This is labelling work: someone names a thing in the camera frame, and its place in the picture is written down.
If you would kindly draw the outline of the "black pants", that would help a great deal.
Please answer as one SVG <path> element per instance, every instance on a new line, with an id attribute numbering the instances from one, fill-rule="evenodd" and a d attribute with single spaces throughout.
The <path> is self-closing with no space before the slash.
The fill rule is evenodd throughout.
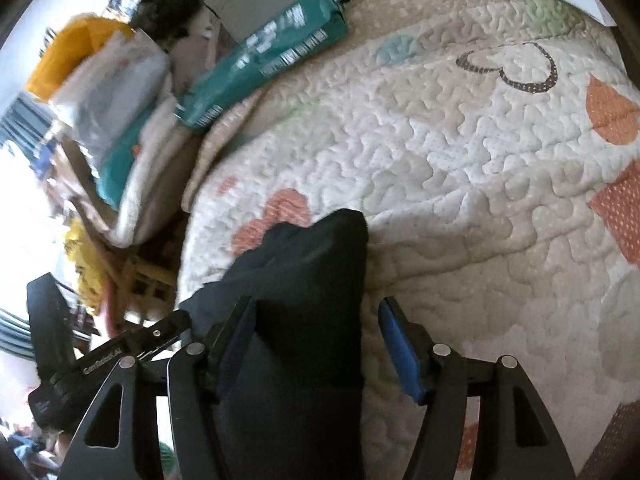
<path id="1" fill-rule="evenodd" d="M 361 479 L 360 304 L 368 227 L 339 209 L 308 228 L 282 222 L 220 280 L 180 304 L 192 334 L 244 296 L 255 333 L 215 415 L 235 479 Z"/>

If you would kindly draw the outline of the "pink cloth on chair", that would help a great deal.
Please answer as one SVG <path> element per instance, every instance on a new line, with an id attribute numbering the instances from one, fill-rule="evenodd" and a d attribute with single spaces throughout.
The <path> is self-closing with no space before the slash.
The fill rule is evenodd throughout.
<path id="1" fill-rule="evenodd" d="M 117 287 L 111 278 L 106 278 L 102 288 L 96 326 L 98 326 L 98 330 L 103 336 L 112 339 L 120 334 L 121 325 L 122 319 L 119 315 Z"/>

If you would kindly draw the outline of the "wooden chair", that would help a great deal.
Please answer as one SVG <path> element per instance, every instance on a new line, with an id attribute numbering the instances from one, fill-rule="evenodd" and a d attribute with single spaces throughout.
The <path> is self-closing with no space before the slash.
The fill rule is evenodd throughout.
<path id="1" fill-rule="evenodd" d="M 186 220 L 185 214 L 175 214 L 149 240 L 125 249 L 112 246 L 92 226 L 88 229 L 105 278 L 117 287 L 120 333 L 159 321 L 174 308 Z"/>

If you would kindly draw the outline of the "yellow printed plastic bag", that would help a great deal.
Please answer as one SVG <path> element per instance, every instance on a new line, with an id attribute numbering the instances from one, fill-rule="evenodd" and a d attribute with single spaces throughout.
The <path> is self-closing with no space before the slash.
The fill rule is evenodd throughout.
<path id="1" fill-rule="evenodd" d="M 77 292 L 81 302 L 90 315 L 99 315 L 105 271 L 96 248 L 78 218 L 73 218 L 70 222 L 64 238 L 64 250 L 77 274 Z"/>

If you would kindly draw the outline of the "brown paper bag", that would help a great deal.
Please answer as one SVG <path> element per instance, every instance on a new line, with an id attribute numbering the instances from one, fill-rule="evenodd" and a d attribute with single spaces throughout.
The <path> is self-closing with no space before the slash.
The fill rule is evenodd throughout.
<path id="1" fill-rule="evenodd" d="M 117 214 L 99 196 L 91 167 L 78 144 L 68 136 L 62 136 L 56 144 L 51 162 L 52 178 L 58 194 L 64 200 L 79 204 L 99 231 L 111 229 Z"/>

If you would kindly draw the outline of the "teal folded cloth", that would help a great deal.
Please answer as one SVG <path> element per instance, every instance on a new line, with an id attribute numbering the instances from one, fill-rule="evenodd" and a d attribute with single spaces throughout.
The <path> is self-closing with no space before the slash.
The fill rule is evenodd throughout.
<path id="1" fill-rule="evenodd" d="M 103 164 L 98 169 L 96 192 L 114 211 L 119 211 L 128 176 L 137 155 L 134 148 L 139 144 L 142 128 L 155 110 L 150 104 L 136 117 L 114 144 Z"/>

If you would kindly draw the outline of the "white folded duvet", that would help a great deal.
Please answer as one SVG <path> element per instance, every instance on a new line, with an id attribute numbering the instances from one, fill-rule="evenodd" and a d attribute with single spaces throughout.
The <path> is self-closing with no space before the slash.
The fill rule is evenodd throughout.
<path id="1" fill-rule="evenodd" d="M 105 233 L 111 245 L 147 242 L 181 209 L 186 184 L 203 137 L 175 115 L 177 98 L 160 102 L 141 130 L 141 150 L 129 171 L 115 223 Z"/>

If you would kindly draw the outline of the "blue curtain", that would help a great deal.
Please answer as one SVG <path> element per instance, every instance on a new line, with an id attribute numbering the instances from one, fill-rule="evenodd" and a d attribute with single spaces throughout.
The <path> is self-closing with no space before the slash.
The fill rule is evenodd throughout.
<path id="1" fill-rule="evenodd" d="M 26 94 L 18 96 L 1 117 L 1 146 L 12 155 L 23 155 L 35 178 L 41 182 L 51 163 L 54 142 L 47 138 L 52 116 Z M 21 315 L 1 310 L 1 350 L 27 361 L 35 361 L 29 322 Z"/>

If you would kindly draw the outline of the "clear plastic bag of clothes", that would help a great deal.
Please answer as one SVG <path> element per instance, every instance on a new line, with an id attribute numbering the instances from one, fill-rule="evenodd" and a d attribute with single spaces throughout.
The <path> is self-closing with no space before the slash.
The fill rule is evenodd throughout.
<path id="1" fill-rule="evenodd" d="M 137 30 L 131 38 L 114 32 L 67 77 L 49 105 L 98 168 L 130 122 L 154 101 L 168 70 L 168 55 L 145 32 Z"/>

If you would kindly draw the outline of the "heart patterned quilted bedspread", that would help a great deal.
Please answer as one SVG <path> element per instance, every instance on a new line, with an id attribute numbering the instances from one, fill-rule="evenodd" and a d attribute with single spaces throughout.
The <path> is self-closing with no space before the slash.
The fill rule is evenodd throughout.
<path id="1" fill-rule="evenodd" d="M 397 479 L 422 418 L 376 322 L 393 296 L 473 358 L 513 354 L 582 479 L 639 474 L 639 91 L 563 0 L 350 0 L 349 34 L 210 130 L 180 299 L 270 226 L 362 212 L 354 457 Z"/>

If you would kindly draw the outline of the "yellow fabric bag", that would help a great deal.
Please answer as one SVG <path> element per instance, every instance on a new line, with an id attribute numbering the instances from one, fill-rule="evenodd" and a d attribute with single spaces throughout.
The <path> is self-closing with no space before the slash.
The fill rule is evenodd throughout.
<path id="1" fill-rule="evenodd" d="M 99 52 L 113 35 L 130 39 L 134 31 L 128 24 L 111 18 L 94 14 L 75 16 L 44 51 L 26 82 L 25 90 L 47 102 L 67 77 L 86 58 Z"/>

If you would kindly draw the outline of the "teal long cardboard box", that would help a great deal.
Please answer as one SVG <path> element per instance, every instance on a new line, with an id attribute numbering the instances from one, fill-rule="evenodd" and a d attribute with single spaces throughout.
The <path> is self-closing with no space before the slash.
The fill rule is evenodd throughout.
<path id="1" fill-rule="evenodd" d="M 198 77 L 179 99 L 175 115 L 191 129 L 204 129 L 280 73 L 347 34 L 336 0 L 297 0 Z"/>

